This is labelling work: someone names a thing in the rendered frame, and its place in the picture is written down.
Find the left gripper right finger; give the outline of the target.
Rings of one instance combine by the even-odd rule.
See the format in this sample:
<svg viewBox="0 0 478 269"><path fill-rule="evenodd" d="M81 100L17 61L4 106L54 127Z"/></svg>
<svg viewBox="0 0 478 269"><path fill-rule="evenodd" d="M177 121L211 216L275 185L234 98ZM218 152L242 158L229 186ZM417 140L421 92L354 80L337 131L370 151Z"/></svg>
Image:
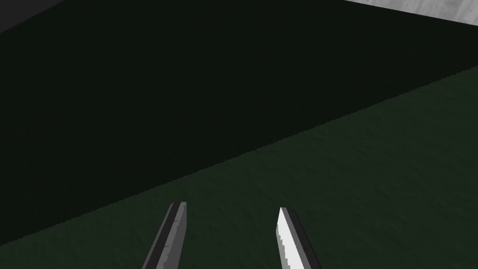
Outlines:
<svg viewBox="0 0 478 269"><path fill-rule="evenodd" d="M281 269L322 269L295 210L279 209L276 238Z"/></svg>

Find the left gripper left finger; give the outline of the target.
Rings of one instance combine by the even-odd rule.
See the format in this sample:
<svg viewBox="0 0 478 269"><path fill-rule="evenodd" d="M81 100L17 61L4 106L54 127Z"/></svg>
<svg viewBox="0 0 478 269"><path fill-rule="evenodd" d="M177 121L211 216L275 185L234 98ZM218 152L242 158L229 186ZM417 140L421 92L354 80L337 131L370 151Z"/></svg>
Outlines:
<svg viewBox="0 0 478 269"><path fill-rule="evenodd" d="M178 269L187 229L187 203L176 201L167 213L141 269Z"/></svg>

